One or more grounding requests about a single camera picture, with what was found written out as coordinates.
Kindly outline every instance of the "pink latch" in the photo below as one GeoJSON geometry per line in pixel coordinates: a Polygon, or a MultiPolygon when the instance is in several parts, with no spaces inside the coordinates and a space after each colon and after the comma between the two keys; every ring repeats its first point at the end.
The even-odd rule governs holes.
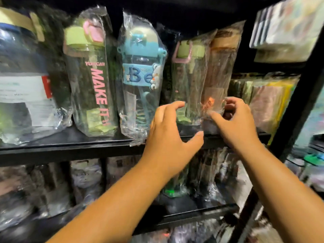
{"type": "Polygon", "coordinates": [[[177,58],[179,46],[180,46],[180,42],[177,43],[176,49],[175,49],[175,51],[173,53],[172,62],[188,64],[191,61],[192,41],[189,41],[189,55],[185,59],[177,58]]]}
{"type": "Polygon", "coordinates": [[[86,20],[83,23],[83,30],[86,35],[89,35],[94,42],[102,43],[104,41],[104,33],[101,27],[95,26],[91,21],[86,20]]]}

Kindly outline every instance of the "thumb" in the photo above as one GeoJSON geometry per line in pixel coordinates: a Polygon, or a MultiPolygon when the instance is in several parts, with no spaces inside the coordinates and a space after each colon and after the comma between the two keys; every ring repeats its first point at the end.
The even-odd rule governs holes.
{"type": "Polygon", "coordinates": [[[187,154],[193,157],[196,152],[200,150],[204,143],[204,132],[198,131],[193,138],[191,138],[187,143],[185,143],[187,154]]]}
{"type": "Polygon", "coordinates": [[[214,120],[219,128],[221,128],[227,122],[222,115],[215,111],[208,111],[208,115],[214,120]]]}

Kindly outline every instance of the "yellow-green lid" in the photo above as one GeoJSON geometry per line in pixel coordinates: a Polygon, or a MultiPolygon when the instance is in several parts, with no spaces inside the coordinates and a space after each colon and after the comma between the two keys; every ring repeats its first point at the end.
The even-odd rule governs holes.
{"type": "Polygon", "coordinates": [[[94,42],[91,36],[84,33],[81,26],[73,25],[64,29],[64,35],[67,46],[76,44],[91,44],[104,47],[104,42],[94,42]]]}
{"type": "MultiPolygon", "coordinates": [[[[201,40],[192,41],[192,52],[191,56],[196,58],[203,58],[205,56],[205,46],[202,44],[201,40]]],[[[188,40],[181,41],[178,49],[178,58],[187,58],[189,55],[190,45],[188,40]]]]}

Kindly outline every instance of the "white bear figure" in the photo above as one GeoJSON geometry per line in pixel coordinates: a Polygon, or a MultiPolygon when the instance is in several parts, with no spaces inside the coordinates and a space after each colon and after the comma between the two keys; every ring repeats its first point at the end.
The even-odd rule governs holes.
{"type": "Polygon", "coordinates": [[[152,79],[150,81],[151,86],[150,89],[151,90],[155,90],[157,88],[159,88],[160,86],[160,73],[161,73],[161,65],[154,63],[153,64],[153,73],[152,73],[152,79]]]}

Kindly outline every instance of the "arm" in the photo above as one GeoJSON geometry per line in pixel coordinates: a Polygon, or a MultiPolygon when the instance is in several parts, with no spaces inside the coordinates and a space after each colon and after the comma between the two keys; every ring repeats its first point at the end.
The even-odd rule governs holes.
{"type": "Polygon", "coordinates": [[[128,242],[160,190],[204,143],[202,131],[187,143],[182,142],[176,109],[183,106],[184,102],[177,101],[156,110],[138,164],[47,243],[128,242]]]}
{"type": "Polygon", "coordinates": [[[240,155],[271,222],[286,243],[315,243],[324,239],[324,203],[259,141],[251,110],[230,97],[225,108],[231,121],[211,112],[227,143],[240,155]]]}

